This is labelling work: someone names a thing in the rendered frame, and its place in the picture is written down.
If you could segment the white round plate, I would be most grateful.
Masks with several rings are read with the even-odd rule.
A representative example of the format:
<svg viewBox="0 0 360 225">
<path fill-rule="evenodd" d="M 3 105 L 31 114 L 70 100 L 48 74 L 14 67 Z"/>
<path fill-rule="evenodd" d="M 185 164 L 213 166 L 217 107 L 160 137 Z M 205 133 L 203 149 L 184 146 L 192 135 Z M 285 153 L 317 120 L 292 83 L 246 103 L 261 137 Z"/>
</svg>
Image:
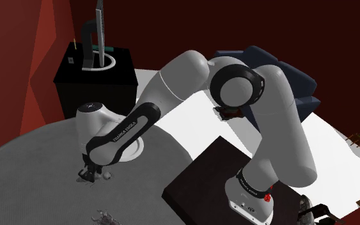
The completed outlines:
<svg viewBox="0 0 360 225">
<path fill-rule="evenodd" d="M 144 149 L 144 142 L 141 137 L 137 138 L 122 153 L 119 162 L 129 162 L 139 157 Z"/>
</svg>

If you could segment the small brown green object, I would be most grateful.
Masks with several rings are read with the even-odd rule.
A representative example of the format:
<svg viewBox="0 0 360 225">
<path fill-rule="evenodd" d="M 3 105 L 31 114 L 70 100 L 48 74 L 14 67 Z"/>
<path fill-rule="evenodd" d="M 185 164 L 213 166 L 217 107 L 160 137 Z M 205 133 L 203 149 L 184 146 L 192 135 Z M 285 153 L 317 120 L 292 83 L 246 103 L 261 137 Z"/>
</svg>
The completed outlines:
<svg viewBox="0 0 360 225">
<path fill-rule="evenodd" d="M 214 109 L 218 112 L 220 119 L 224 121 L 244 117 L 239 108 L 217 106 L 214 107 Z"/>
</svg>

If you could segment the dark maroon robot stand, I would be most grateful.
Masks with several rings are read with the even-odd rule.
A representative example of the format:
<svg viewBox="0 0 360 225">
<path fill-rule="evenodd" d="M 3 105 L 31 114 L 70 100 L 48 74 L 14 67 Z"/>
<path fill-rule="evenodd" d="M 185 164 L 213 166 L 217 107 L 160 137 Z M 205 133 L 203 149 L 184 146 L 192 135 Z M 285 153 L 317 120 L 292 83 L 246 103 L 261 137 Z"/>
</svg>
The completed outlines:
<svg viewBox="0 0 360 225">
<path fill-rule="evenodd" d="M 300 195 L 279 182 L 270 166 L 262 169 L 223 137 L 193 160 L 164 189 L 162 198 L 186 225 L 254 225 L 230 206 L 235 199 L 254 209 L 264 204 L 262 199 L 252 202 L 249 194 L 241 195 L 239 170 L 254 189 L 272 191 L 267 203 L 273 209 L 270 225 L 297 225 Z"/>
</svg>

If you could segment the dark reddish ragged object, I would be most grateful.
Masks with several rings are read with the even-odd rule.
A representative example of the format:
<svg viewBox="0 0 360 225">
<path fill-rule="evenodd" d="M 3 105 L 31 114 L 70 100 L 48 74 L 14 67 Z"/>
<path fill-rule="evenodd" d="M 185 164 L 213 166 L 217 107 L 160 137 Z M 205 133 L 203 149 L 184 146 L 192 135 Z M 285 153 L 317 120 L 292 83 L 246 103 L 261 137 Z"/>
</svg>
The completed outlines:
<svg viewBox="0 0 360 225">
<path fill-rule="evenodd" d="M 123 225 L 120 221 L 114 219 L 107 211 L 97 209 L 97 212 L 100 214 L 100 217 L 91 218 L 94 225 Z"/>
</svg>

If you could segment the black cabinet with monitor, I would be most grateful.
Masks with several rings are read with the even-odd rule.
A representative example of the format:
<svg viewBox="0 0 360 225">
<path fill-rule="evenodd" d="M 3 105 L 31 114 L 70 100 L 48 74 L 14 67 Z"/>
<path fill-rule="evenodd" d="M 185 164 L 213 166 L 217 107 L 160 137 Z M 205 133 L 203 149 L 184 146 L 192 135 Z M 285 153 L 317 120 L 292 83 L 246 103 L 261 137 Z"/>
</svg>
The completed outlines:
<svg viewBox="0 0 360 225">
<path fill-rule="evenodd" d="M 68 44 L 53 80 L 66 119 L 89 102 L 125 116 L 136 103 L 138 81 L 130 51 L 105 46 L 104 0 L 97 0 L 94 14 L 82 25 L 82 42 Z"/>
</svg>

